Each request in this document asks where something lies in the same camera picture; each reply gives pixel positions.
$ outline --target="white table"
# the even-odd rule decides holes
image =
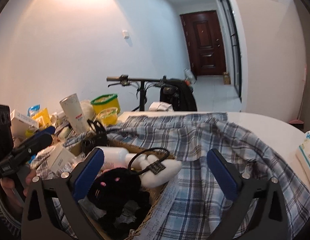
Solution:
[[[184,115],[194,112],[123,112],[118,120],[124,122],[129,116]],[[255,133],[263,142],[272,147],[290,165],[297,176],[310,190],[310,183],[301,163],[295,156],[305,134],[292,125],[277,119],[249,113],[227,113],[228,121],[234,122]]]

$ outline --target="white floor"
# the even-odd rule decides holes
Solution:
[[[233,85],[224,85],[223,77],[199,76],[194,88],[198,111],[240,112],[241,101]]]

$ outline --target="white plush toy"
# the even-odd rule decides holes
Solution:
[[[145,169],[148,165],[159,160],[155,155],[149,155],[147,160],[140,162],[141,169]],[[166,168],[158,174],[151,171],[145,172],[141,176],[141,185],[146,188],[156,188],[164,183],[170,181],[182,169],[182,162],[177,160],[166,159],[161,162]]]

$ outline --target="silver screw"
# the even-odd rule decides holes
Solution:
[[[61,174],[61,177],[62,177],[63,179],[68,178],[68,177],[69,177],[69,172],[63,172],[63,173]]]
[[[244,172],[244,173],[242,173],[242,177],[244,179],[249,179],[251,176],[248,173]]]
[[[37,182],[37,181],[39,181],[39,177],[38,176],[33,177],[33,182]]]
[[[278,179],[277,179],[277,178],[275,178],[275,177],[272,177],[272,178],[271,178],[271,182],[273,182],[273,183],[275,183],[275,184],[276,184],[276,183],[278,183]]]

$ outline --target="brown door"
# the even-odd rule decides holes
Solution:
[[[191,70],[196,76],[223,75],[224,45],[216,11],[181,15]]]

